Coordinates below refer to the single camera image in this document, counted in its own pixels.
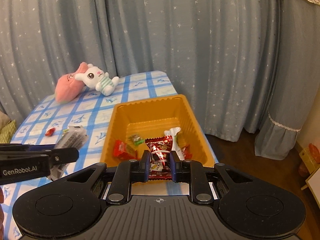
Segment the person left hand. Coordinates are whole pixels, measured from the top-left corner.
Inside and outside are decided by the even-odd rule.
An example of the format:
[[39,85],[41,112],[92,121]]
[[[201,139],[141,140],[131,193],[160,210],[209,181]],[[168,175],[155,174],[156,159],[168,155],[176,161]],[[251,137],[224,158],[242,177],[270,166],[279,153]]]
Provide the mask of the person left hand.
[[3,237],[4,237],[4,226],[3,226],[4,212],[2,209],[3,203],[4,203],[4,195],[3,195],[2,188],[0,187],[0,240],[3,240]]

